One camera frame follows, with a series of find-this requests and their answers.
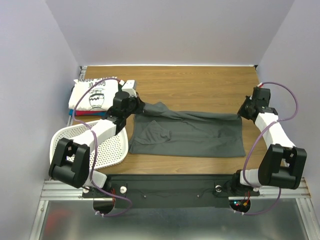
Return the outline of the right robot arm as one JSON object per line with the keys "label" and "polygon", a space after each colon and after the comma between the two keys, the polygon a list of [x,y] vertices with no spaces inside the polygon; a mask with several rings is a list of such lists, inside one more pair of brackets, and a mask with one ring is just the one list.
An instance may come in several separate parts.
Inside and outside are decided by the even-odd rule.
{"label": "right robot arm", "polygon": [[303,175],[307,152],[297,147],[282,128],[283,121],[270,107],[271,91],[260,83],[252,95],[246,96],[238,114],[253,121],[260,130],[258,139],[263,139],[267,151],[257,169],[238,170],[230,182],[231,192],[242,195],[248,189],[258,190],[262,186],[295,190]]}

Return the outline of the grey t shirt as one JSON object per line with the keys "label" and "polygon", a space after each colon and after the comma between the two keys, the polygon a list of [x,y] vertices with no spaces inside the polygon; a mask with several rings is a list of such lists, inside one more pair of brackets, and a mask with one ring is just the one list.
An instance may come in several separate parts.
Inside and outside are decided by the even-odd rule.
{"label": "grey t shirt", "polygon": [[134,117],[131,154],[239,158],[246,155],[242,118],[234,113],[173,111],[147,103]]}

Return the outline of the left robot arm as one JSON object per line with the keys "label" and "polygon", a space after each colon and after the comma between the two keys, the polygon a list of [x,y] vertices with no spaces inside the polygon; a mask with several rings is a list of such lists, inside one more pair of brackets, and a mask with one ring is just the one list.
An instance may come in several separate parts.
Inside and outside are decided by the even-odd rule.
{"label": "left robot arm", "polygon": [[113,98],[113,105],[105,116],[93,126],[73,139],[61,138],[51,158],[48,174],[75,188],[85,185],[90,171],[90,155],[98,152],[98,146],[119,134],[126,126],[127,118],[132,114],[141,114],[145,103],[138,93],[118,91]]}

